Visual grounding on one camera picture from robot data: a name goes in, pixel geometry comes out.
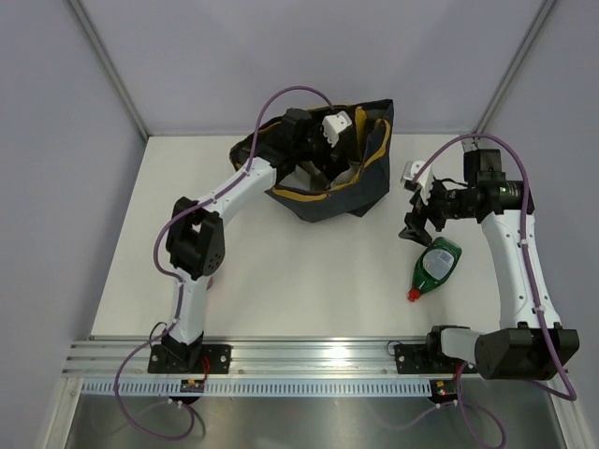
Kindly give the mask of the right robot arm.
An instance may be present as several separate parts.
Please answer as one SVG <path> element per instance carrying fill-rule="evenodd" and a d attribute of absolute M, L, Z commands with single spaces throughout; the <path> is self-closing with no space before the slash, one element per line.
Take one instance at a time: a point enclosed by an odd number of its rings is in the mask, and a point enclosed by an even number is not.
<path fill-rule="evenodd" d="M 426 230 L 441 231 L 449 220 L 474 219 L 489 245 L 499 291 L 500 324 L 491 332 L 467 326 L 433 326 L 416 350 L 416 362 L 448 371 L 464 362 L 487 380 L 547 381 L 579 348 L 576 330 L 563 327 L 546 288 L 535 245 L 534 204 L 525 180 L 511 181 L 497 150 L 463 156 L 464 182 L 448 189 L 423 161 L 408 162 L 402 173 L 411 191 L 401 239 L 423 246 L 407 297 L 415 302 L 446 283 L 462 250 Z"/>

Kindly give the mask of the white bottle with black cap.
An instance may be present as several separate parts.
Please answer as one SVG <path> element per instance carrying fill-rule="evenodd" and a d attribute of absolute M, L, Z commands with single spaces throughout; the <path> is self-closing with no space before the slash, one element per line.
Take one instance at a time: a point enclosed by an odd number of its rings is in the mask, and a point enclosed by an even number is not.
<path fill-rule="evenodd" d="M 361 166 L 352 164 L 347 170 L 340 173 L 330 184 L 329 190 L 335 191 L 343 189 L 346 185 L 351 185 L 359 180 Z"/>

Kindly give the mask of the green bottle with red cap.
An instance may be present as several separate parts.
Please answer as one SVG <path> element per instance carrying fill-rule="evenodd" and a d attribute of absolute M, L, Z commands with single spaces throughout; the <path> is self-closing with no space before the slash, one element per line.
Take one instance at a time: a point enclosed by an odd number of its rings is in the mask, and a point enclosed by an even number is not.
<path fill-rule="evenodd" d="M 423 295 L 442 286 L 452 275 L 462 256 L 460 245 L 439 237 L 417 259 L 407 298 L 416 302 Z"/>

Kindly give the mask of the dark denim canvas bag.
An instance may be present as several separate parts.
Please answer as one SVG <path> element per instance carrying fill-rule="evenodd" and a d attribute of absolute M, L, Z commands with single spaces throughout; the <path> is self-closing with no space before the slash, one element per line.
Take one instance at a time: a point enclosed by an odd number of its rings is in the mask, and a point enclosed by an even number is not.
<path fill-rule="evenodd" d="M 352 126 L 341 134 L 332 154 L 336 162 L 334 179 L 352 164 L 357 164 L 361 166 L 359 180 L 343 189 L 330 191 L 330 182 L 311 177 L 308 166 L 296 167 L 281 182 L 276 180 L 266 194 L 308 223 L 322 222 L 346 213 L 363 216 L 390 189 L 393 101 L 381 99 L 307 110 L 345 111 L 349 115 Z M 266 133 L 280 122 L 282 116 L 276 116 L 258 128 L 255 159 L 269 162 L 266 157 L 273 155 L 273 151 L 266 143 Z"/>

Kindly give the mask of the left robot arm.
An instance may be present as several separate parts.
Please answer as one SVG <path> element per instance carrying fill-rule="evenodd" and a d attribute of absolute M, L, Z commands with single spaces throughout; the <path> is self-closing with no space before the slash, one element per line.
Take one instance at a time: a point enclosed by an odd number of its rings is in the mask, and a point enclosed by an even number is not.
<path fill-rule="evenodd" d="M 327 159 L 352 125 L 340 109 L 288 109 L 231 149 L 236 171 L 223 185 L 198 200 L 183 196 L 175 203 L 166 249 L 179 292 L 172 323 L 152 346 L 150 373 L 207 370 L 208 352 L 202 345 L 208 288 L 225 259 L 226 226 L 297 165 Z"/>

